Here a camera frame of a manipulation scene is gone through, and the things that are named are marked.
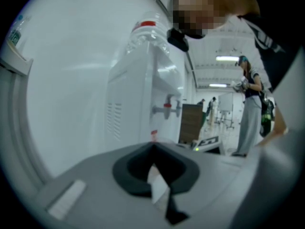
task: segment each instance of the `person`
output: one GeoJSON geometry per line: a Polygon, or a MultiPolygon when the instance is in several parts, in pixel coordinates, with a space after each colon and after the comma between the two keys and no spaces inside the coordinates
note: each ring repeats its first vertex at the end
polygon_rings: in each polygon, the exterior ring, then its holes
{"type": "Polygon", "coordinates": [[[202,122],[201,122],[201,128],[203,127],[206,119],[206,112],[203,111],[203,103],[205,102],[205,99],[203,98],[200,102],[198,102],[198,105],[202,105],[202,122]]]}
{"type": "Polygon", "coordinates": [[[258,72],[251,66],[247,57],[240,56],[238,65],[242,68],[244,77],[248,81],[244,84],[245,102],[238,147],[232,156],[246,156],[250,147],[257,144],[261,129],[262,103],[259,92],[262,90],[262,83],[258,72]]]}
{"type": "MultiPolygon", "coordinates": [[[[203,38],[209,29],[223,26],[237,16],[254,33],[272,89],[287,73],[304,38],[296,30],[303,0],[170,0],[174,28],[191,38],[203,38]]],[[[274,129],[259,145],[264,146],[286,130],[283,116],[275,106],[274,129]]]]}
{"type": "Polygon", "coordinates": [[[207,110],[207,115],[209,115],[209,113],[211,113],[210,118],[209,118],[209,125],[211,125],[211,126],[214,124],[215,108],[216,108],[216,98],[213,97],[209,102],[209,106],[208,106],[208,110],[207,110]]]}

